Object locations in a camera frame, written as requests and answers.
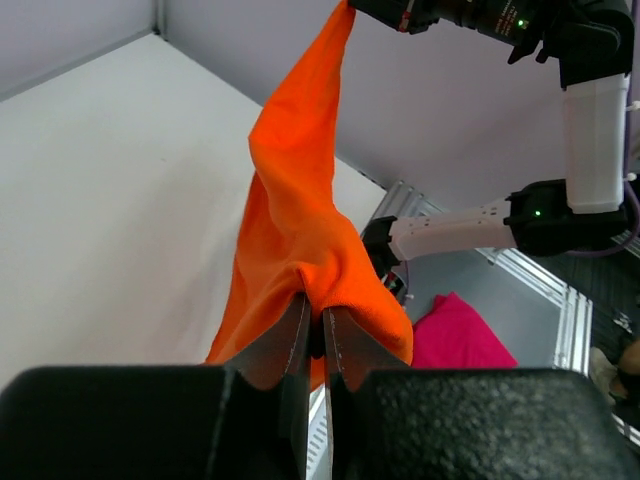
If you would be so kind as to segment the pink t-shirt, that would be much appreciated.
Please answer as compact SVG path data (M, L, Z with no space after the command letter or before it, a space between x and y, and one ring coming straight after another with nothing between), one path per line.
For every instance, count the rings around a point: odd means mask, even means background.
M418 369L511 369L518 361L479 313L456 293L436 295L413 325Z

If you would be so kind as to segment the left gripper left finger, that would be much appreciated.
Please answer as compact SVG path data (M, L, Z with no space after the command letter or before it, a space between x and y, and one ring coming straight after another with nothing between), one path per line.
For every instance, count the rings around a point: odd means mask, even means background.
M284 384L310 391L309 337L311 306L297 293L281 317L256 340L229 360L245 381L262 391Z

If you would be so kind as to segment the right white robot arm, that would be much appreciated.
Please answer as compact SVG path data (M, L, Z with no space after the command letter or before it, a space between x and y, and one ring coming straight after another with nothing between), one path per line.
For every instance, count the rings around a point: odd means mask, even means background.
M635 21L625 2L358 1L355 8L402 33L452 22L509 45L510 63L555 58L564 102L564 178L464 211L371 221L363 242L379 277L418 257L474 248L588 256L634 225L625 130Z

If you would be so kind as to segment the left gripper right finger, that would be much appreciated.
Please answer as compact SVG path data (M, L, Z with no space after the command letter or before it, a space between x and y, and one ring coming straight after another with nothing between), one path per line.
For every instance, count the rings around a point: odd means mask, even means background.
M362 328L346 307L323 311L326 383L355 392L375 371L399 370L400 359Z

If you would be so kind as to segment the aluminium mounting rail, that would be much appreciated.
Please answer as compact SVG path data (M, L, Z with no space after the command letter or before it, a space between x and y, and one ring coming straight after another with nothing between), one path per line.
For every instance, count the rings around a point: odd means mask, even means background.
M515 249L435 253L395 268L397 298L418 321L437 295L455 293L480 314L521 367L589 370L593 303Z

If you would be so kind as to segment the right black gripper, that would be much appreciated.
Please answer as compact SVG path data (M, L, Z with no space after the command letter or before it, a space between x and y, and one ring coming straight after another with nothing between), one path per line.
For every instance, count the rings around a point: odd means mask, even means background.
M347 3L383 25L408 34L425 32L450 8L450 2L443 0L348 0Z

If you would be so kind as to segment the orange t-shirt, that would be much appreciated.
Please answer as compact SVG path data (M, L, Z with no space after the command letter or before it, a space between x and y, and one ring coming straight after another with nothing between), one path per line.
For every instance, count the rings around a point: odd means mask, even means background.
M209 365L230 360L274 326L296 296L312 321L344 307L398 367L412 361L411 322L333 199L341 67L355 16L346 2L335 7L249 135L255 171Z

